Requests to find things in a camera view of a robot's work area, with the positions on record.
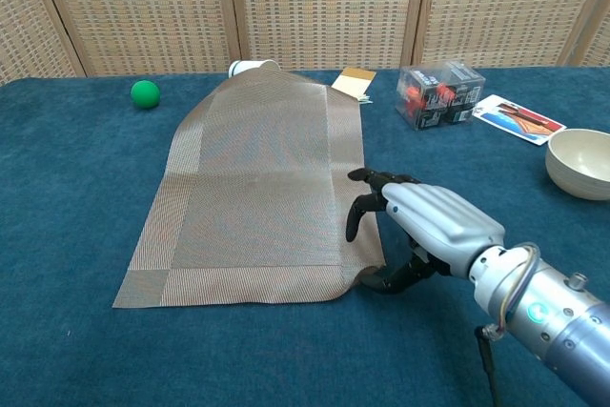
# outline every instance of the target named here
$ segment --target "robotic hand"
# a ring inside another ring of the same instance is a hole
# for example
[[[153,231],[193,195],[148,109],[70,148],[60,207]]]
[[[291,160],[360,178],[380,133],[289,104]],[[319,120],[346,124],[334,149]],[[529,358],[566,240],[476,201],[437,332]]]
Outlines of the robotic hand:
[[[395,294],[434,273],[468,279],[475,301],[496,321],[476,329],[488,376],[489,341],[508,332],[587,403],[608,405],[610,305],[584,289],[584,275],[561,274],[532,243],[503,248],[504,228],[445,188],[370,169],[348,176],[373,189],[350,209],[348,241],[356,238],[366,212],[382,211],[411,238],[411,259],[388,276],[363,275],[365,286]],[[491,376],[490,385],[498,402]]]

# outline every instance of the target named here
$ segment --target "clear plastic box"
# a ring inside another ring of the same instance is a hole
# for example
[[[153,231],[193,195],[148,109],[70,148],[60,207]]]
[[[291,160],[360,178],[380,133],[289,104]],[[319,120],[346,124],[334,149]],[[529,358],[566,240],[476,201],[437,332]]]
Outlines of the clear plastic box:
[[[485,78],[461,61],[404,67],[396,109],[416,130],[458,124],[472,117]]]

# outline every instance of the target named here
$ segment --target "woven screen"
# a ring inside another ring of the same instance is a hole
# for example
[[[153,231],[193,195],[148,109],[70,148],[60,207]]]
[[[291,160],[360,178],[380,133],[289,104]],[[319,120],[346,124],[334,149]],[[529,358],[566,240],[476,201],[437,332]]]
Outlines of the woven screen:
[[[74,76],[42,0],[0,0],[0,84],[26,76]]]
[[[462,58],[481,67],[555,65],[584,1],[432,0],[423,27],[422,61]]]
[[[221,0],[62,0],[93,74],[225,71]]]
[[[610,11],[601,21],[581,64],[583,66],[610,66]]]
[[[284,70],[399,65],[409,0],[243,0],[247,50]]]

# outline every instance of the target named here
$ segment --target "green light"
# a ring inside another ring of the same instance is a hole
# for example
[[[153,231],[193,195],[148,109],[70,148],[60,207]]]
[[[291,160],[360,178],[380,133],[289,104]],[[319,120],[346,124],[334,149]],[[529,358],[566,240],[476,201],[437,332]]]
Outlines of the green light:
[[[546,305],[540,302],[534,302],[527,308],[527,315],[537,324],[542,323],[549,315],[549,309]]]

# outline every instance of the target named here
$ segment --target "blue tablecloth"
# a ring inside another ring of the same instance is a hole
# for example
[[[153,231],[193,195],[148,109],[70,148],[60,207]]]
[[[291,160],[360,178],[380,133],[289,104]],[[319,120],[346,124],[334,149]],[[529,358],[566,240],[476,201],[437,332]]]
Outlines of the blue tablecloth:
[[[303,72],[331,84],[339,71]],[[571,128],[610,131],[610,69],[481,70],[496,93]],[[362,287],[303,305],[115,310],[173,133],[224,74],[25,79],[0,88],[0,405],[488,405],[470,283],[435,275],[401,295]],[[537,147],[478,120],[414,132],[397,71],[361,107],[369,167],[450,188],[610,298],[610,205],[559,190]],[[406,236],[378,216],[388,263]],[[508,336],[494,346],[505,405],[580,405]]]

